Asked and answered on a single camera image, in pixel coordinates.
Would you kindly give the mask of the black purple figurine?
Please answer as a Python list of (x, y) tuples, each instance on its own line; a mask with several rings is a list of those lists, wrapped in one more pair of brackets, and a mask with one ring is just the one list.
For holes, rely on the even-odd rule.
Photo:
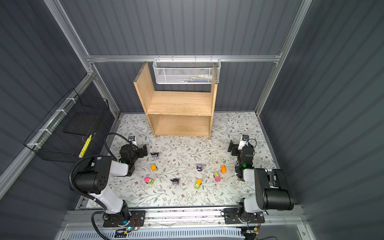
[(178, 178), (171, 179), (171, 183), (174, 186), (177, 186), (179, 184), (179, 182), (180, 182), (180, 179), (178, 179)]
[(160, 157), (159, 157), (159, 153), (151, 153), (151, 156), (155, 159), (155, 160), (158, 160)]
[(196, 169), (201, 172), (204, 168), (204, 165), (203, 164), (196, 164)]

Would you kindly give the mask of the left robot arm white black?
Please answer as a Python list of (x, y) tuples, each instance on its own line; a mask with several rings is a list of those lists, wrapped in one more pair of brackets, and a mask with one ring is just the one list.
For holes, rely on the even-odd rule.
[[(107, 144), (109, 136), (118, 136), (127, 143), (120, 148), (117, 159)], [(127, 203), (119, 198), (108, 186), (109, 176), (130, 177), (138, 159), (148, 156), (147, 145), (138, 147), (134, 136), (124, 137), (118, 133), (104, 136), (108, 156), (81, 157), (72, 167), (69, 175), (70, 188), (103, 208), (106, 220), (128, 222), (131, 214)]]

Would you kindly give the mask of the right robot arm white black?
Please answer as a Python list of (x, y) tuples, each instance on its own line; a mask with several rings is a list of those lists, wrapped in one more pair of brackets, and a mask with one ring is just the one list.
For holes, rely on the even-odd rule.
[(247, 140), (239, 144), (230, 141), (228, 152), (237, 158), (235, 173), (240, 181), (255, 184), (254, 193), (238, 202), (238, 214), (257, 214), (267, 210), (291, 211), (294, 197), (281, 169), (264, 169), (253, 166), (255, 149)]

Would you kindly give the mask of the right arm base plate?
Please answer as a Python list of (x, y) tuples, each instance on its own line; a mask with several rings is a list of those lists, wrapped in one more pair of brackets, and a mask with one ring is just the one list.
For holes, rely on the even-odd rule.
[(265, 218), (262, 212), (246, 213), (240, 212), (238, 208), (224, 208), (221, 211), (222, 217), (227, 225), (235, 224), (263, 224)]

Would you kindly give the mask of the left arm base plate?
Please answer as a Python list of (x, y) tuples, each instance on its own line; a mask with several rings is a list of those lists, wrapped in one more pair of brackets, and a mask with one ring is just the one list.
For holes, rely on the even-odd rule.
[(104, 228), (123, 228), (135, 227), (139, 228), (144, 225), (146, 211), (128, 211), (118, 214), (104, 214)]

